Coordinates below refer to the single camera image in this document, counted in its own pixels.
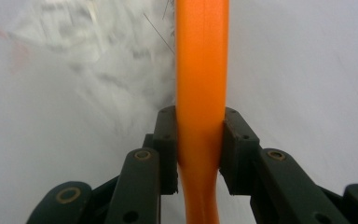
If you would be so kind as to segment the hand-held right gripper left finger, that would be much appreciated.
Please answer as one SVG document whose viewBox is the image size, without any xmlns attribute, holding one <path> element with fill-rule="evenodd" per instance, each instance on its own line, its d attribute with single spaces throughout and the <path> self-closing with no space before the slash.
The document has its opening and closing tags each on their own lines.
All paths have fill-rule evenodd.
<svg viewBox="0 0 358 224">
<path fill-rule="evenodd" d="M 160 197 L 178 191 L 175 107 L 158 112 L 155 130 L 127 154 L 104 224 L 160 224 Z"/>
</svg>

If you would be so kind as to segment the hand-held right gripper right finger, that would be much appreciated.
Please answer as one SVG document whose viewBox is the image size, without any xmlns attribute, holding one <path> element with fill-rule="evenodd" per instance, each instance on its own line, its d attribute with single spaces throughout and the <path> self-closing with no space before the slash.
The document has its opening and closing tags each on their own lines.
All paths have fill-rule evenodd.
<svg viewBox="0 0 358 224">
<path fill-rule="evenodd" d="M 257 224 L 349 224 L 292 156 L 262 148 L 231 108 L 224 120 L 220 174 L 231 195 L 251 198 Z"/>
</svg>

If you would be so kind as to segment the orange-handled brush with grey bristles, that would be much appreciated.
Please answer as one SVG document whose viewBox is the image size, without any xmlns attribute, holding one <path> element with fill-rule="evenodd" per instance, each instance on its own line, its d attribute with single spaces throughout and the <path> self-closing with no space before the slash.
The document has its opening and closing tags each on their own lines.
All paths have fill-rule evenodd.
<svg viewBox="0 0 358 224">
<path fill-rule="evenodd" d="M 228 0 L 175 0 L 178 163 L 187 224 L 219 224 L 228 14 Z"/>
</svg>

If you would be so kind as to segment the pile of white paper scraps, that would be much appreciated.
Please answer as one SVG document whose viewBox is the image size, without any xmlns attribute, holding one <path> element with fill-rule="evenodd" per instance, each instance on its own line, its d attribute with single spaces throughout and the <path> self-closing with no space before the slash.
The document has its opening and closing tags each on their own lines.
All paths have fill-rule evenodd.
<svg viewBox="0 0 358 224">
<path fill-rule="evenodd" d="M 175 0 L 28 0 L 9 34 L 61 57 L 117 132 L 149 129 L 174 100 Z"/>
</svg>

